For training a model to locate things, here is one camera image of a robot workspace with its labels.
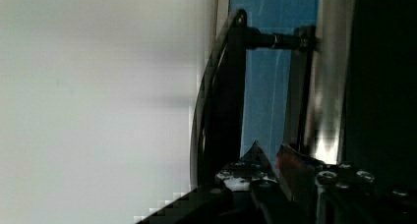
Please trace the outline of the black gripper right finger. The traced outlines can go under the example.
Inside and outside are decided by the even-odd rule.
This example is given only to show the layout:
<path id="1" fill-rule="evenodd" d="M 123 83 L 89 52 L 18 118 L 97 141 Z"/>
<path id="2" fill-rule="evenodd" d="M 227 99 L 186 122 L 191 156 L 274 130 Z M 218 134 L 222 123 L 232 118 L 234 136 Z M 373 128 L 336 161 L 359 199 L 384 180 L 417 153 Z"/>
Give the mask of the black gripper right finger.
<path id="1" fill-rule="evenodd" d="M 277 168 L 286 182 L 293 200 L 309 200 L 314 189 L 316 173 L 325 163 L 283 144 L 277 155 Z"/>

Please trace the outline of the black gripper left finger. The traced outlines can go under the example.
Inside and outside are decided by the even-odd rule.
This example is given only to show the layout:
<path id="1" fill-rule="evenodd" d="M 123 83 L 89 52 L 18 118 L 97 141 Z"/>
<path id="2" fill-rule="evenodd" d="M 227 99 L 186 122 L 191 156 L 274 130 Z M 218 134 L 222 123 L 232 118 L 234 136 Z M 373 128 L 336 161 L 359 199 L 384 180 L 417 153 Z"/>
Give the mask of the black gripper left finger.
<path id="1" fill-rule="evenodd" d="M 231 192 L 246 192 L 255 181 L 278 183 L 278 179 L 260 143 L 255 140 L 251 148 L 239 158 L 224 165 L 214 176 L 218 185 L 224 185 Z"/>

